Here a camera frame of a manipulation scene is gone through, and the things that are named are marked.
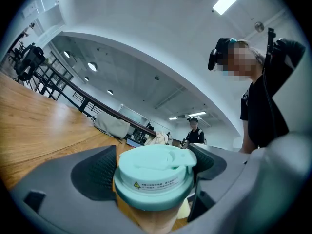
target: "man wearing cap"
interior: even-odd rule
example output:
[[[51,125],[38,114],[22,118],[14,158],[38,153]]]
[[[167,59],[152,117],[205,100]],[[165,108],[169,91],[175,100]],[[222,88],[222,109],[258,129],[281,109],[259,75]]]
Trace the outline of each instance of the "man wearing cap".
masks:
[[[183,149],[186,149],[190,143],[204,144],[205,142],[204,132],[198,128],[198,119],[193,117],[189,122],[192,130],[187,134],[186,143],[183,146]]]

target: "cup lid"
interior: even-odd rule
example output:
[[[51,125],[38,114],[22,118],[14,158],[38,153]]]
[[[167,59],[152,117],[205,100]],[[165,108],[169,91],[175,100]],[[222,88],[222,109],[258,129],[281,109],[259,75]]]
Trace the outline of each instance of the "cup lid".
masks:
[[[143,210],[160,211],[182,202],[193,187],[195,154],[170,145],[148,145],[122,153],[114,174],[118,195]]]

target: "drink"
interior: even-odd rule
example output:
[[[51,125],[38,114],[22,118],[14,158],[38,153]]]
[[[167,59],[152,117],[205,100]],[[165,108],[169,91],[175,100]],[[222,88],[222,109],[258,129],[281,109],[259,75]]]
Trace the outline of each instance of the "drink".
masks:
[[[120,155],[114,174],[116,192],[143,230],[168,233],[193,187],[195,165],[190,150],[169,145],[134,148]]]

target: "wooden table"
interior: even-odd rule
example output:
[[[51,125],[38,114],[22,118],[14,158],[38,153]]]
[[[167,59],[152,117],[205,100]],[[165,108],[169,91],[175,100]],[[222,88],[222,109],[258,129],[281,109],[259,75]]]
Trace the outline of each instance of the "wooden table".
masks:
[[[119,155],[132,149],[93,126],[78,109],[40,95],[0,73],[0,174],[11,189],[43,162],[95,147],[115,145]],[[117,197],[133,222],[129,206]],[[173,230],[186,225],[177,220]]]

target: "black cap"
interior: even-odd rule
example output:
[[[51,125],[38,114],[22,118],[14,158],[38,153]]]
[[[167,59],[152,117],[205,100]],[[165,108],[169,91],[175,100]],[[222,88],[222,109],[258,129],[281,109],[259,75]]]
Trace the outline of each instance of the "black cap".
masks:
[[[228,54],[228,47],[229,43],[231,42],[231,39],[233,38],[220,38],[217,42],[215,49],[213,49],[209,56],[209,62],[208,62],[208,69],[213,70],[215,67],[215,64],[218,63],[223,59],[224,55]]]
[[[193,117],[193,118],[191,118],[191,119],[189,120],[189,122],[191,122],[191,121],[196,121],[196,122],[198,122],[198,119],[195,118],[195,117]]]

